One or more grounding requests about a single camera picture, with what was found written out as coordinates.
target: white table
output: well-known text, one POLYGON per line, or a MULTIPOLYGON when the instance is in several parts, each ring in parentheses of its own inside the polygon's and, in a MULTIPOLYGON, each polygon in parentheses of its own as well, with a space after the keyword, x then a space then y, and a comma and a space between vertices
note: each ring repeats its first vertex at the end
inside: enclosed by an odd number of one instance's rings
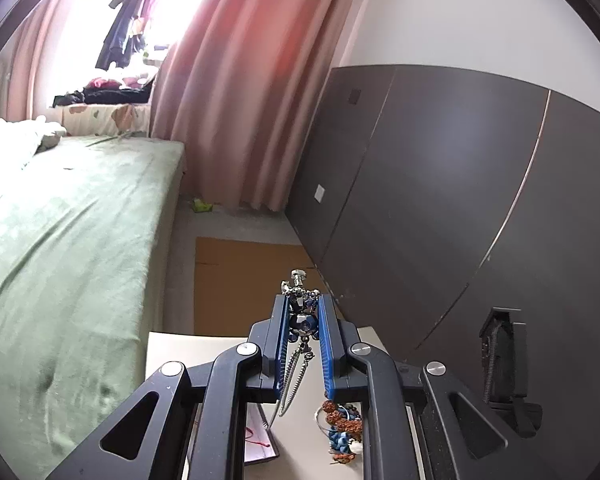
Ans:
MULTIPOLYGON (((384 350, 371 327, 358 330, 360 339, 384 350)), ((192 367, 213 361, 224 350, 244 342, 240 337, 205 337, 151 332, 146 356, 146 376, 167 361, 180 361, 192 367)), ((315 358, 310 363, 302 385, 285 416, 277 418, 271 431, 280 457, 271 462, 254 464, 244 469, 246 480, 353 480, 361 479, 362 457, 353 462, 331 464, 329 441, 315 425, 315 410, 324 401, 324 383, 320 364, 320 343, 311 341, 315 358)), ((267 418, 273 404, 263 405, 267 418)))

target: white wall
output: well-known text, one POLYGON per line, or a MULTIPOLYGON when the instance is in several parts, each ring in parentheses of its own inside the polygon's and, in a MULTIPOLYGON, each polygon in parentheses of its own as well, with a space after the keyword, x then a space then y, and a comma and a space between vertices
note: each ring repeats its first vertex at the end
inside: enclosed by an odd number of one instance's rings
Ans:
POLYGON ((369 0, 342 64, 394 63, 510 76, 600 111, 600 43, 564 0, 369 0))

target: cardboard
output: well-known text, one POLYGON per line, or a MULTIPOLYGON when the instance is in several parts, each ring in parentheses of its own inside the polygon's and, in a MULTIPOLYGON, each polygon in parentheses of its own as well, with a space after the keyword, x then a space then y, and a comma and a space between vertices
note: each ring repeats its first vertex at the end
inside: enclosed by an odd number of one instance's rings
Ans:
POLYGON ((197 238, 194 334, 248 336, 253 323, 269 319, 294 269, 307 273, 306 288, 327 292, 302 246, 197 238))

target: floor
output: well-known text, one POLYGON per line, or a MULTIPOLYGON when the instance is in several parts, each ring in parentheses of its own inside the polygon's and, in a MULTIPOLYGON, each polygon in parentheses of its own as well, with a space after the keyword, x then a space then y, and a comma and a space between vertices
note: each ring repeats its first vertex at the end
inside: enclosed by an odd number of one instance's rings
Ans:
POLYGON ((300 240, 284 213, 241 209, 232 214, 220 206, 194 213, 190 201, 178 200, 164 290, 164 331, 193 334, 193 287, 196 237, 244 242, 299 245, 300 240))

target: blue gripper pad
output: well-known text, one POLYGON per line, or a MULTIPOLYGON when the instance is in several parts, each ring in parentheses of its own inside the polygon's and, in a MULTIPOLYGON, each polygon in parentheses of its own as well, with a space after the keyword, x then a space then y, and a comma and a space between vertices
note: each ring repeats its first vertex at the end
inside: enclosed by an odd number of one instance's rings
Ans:
POLYGON ((276 392, 276 398, 280 398, 282 393, 282 387, 285 382, 285 364, 286 364, 286 348, 289 345, 289 300, 285 299, 284 315, 282 317, 282 323, 280 324, 280 336, 278 340, 280 345, 278 346, 278 355, 276 356, 276 382, 274 389, 276 392))
POLYGON ((324 390, 327 398, 333 400, 336 394, 335 380, 344 372, 346 356, 333 300, 327 294, 318 298, 318 334, 324 390))

